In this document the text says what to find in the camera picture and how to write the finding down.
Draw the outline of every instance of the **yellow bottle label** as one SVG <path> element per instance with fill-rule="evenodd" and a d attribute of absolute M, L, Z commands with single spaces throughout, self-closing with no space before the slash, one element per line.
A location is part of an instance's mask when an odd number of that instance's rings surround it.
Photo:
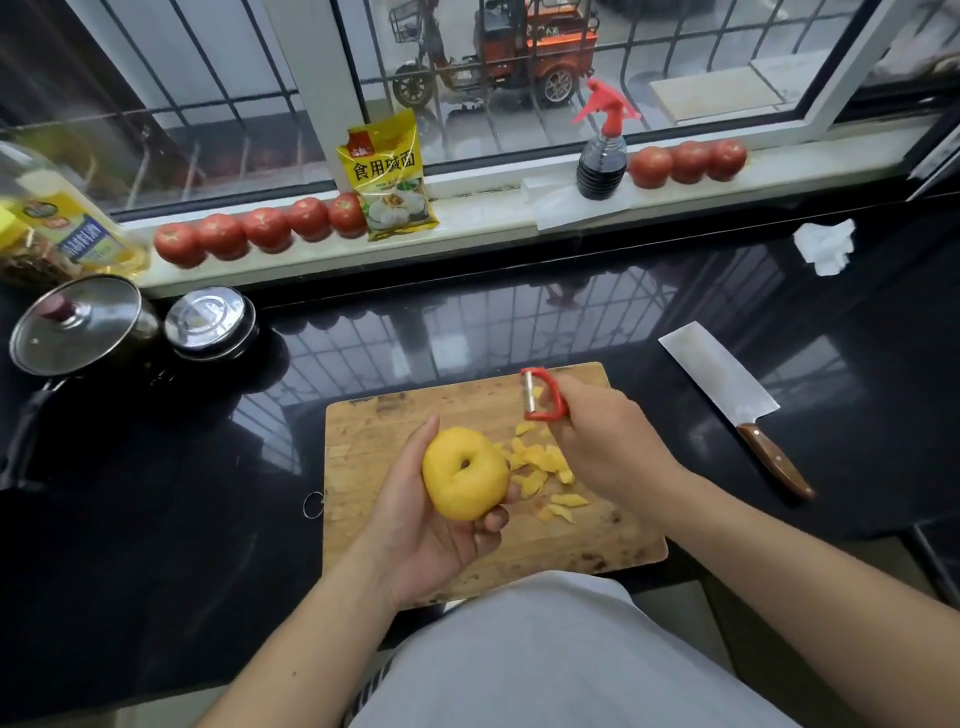
<path fill-rule="evenodd" d="M 13 213 L 41 231 L 84 267 L 99 269 L 130 260 L 134 253 L 66 192 L 18 200 Z"/>

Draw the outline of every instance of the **window sill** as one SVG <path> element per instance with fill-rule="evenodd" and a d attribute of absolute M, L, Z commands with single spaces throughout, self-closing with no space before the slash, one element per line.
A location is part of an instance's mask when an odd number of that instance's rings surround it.
<path fill-rule="evenodd" d="M 755 151 L 751 153 L 750 164 L 732 182 L 704 180 L 691 186 L 669 183 L 658 190 L 632 187 L 635 194 L 630 209 L 592 218 L 570 226 L 570 229 L 632 223 L 662 215 L 881 179 L 894 173 L 903 155 L 931 123 L 929 119 L 921 118 L 861 125 L 862 131 L 856 135 L 845 135 L 839 130 L 835 135 L 841 138 Z M 624 184 L 629 185 L 630 181 L 626 180 Z M 320 195 L 324 198 L 333 196 L 335 193 Z M 273 205 L 288 206 L 296 199 L 275 200 Z M 257 206 L 262 204 L 216 211 L 239 214 Z M 148 296 L 165 298 L 205 285 L 238 286 L 288 279 L 418 255 L 464 251 L 539 234 L 534 210 L 527 204 L 523 192 L 516 188 L 441 199 L 433 206 L 440 225 L 431 231 L 398 235 L 378 242 L 369 242 L 366 237 L 348 240 L 334 233 L 320 243 L 298 239 L 280 255 L 266 255 L 253 249 L 240 260 L 225 262 L 208 258 L 197 268 L 186 271 L 154 255 L 151 268 L 136 282 Z M 137 220 L 124 227 L 137 239 L 147 241 L 159 225 L 197 217 L 197 214 L 184 214 Z"/>

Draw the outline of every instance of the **saucepan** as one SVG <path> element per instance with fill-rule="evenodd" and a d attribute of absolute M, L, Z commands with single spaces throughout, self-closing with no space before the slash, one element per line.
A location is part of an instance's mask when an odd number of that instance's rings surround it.
<path fill-rule="evenodd" d="M 48 378 L 20 410 L 0 491 L 31 486 L 26 469 L 40 415 L 64 382 L 104 376 L 105 391 L 115 391 L 110 379 L 146 367 L 160 340 L 154 308 L 136 285 L 119 276 L 71 280 L 35 301 L 13 329 L 10 356 L 24 372 Z"/>

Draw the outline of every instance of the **kitchen knife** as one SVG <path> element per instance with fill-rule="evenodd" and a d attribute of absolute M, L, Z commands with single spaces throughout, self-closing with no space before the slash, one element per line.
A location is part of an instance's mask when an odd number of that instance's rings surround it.
<path fill-rule="evenodd" d="M 660 343 L 736 427 L 767 470 L 801 498 L 813 499 L 815 491 L 756 424 L 757 418 L 780 405 L 733 354 L 696 321 L 662 336 Z"/>

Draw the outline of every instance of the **wooden cutting board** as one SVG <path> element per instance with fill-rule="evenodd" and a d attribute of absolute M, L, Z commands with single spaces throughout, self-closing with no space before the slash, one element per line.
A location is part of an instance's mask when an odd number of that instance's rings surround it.
<path fill-rule="evenodd" d="M 551 371 L 610 386 L 599 362 Z M 431 412 L 440 415 L 441 429 L 470 427 L 509 449 L 515 427 L 523 420 L 520 375 L 331 404 L 326 409 L 324 452 L 324 570 L 337 563 L 363 528 L 390 464 L 407 435 Z M 553 443 L 552 437 L 541 437 L 542 429 L 538 425 L 522 440 L 527 445 Z M 530 470 L 525 466 L 516 473 Z M 600 573 L 666 558 L 666 541 L 659 532 L 579 481 L 572 492 L 586 497 L 590 505 L 573 510 L 575 523 L 538 520 L 550 495 L 562 492 L 563 486 L 551 475 L 537 496 L 508 506 L 510 524 L 500 548 L 420 604 L 475 596 L 543 570 Z"/>

